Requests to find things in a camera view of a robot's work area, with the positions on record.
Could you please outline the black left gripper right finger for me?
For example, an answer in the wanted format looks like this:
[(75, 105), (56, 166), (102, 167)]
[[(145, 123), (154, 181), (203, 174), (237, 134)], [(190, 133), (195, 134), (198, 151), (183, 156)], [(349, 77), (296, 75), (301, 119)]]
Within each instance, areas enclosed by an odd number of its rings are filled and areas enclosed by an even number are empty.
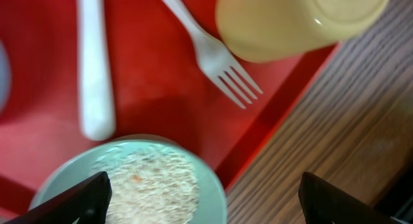
[(398, 224), (346, 192), (304, 172), (298, 197), (306, 224)]

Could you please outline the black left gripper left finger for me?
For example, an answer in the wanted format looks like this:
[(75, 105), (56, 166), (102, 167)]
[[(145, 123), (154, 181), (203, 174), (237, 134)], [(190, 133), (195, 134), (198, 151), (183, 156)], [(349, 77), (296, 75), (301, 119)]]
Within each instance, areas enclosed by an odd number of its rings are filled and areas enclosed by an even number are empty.
[(111, 197), (108, 174), (98, 172), (5, 224), (105, 224)]

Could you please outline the green bowl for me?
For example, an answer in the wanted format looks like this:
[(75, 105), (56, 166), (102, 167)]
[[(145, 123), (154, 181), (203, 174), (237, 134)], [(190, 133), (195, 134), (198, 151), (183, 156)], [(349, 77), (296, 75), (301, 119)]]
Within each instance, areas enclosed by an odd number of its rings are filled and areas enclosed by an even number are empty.
[(137, 150), (150, 145), (176, 150), (194, 166), (199, 185), (198, 208), (192, 224), (219, 224), (227, 222), (227, 197), (215, 172), (199, 157), (168, 138), (151, 134), (132, 134), (99, 145), (68, 160), (48, 176), (35, 193), (29, 209), (32, 210), (74, 185), (89, 178), (95, 162), (117, 163)]

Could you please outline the yellow plastic cup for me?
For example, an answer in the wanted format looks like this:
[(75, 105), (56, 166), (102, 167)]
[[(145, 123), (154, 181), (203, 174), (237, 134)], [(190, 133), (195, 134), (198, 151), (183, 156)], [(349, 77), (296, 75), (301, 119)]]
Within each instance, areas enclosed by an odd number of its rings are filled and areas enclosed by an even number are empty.
[(217, 0), (216, 25), (237, 57), (264, 63), (350, 39), (390, 0)]

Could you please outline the white rice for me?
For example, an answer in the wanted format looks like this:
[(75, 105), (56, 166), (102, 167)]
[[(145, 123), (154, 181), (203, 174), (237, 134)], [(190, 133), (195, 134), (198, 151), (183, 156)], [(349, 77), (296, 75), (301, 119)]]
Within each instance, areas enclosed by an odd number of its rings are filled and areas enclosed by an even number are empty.
[(187, 224), (199, 203), (194, 165), (182, 153), (161, 145), (122, 153), (112, 148), (98, 157), (92, 172), (105, 171), (112, 197), (108, 224)]

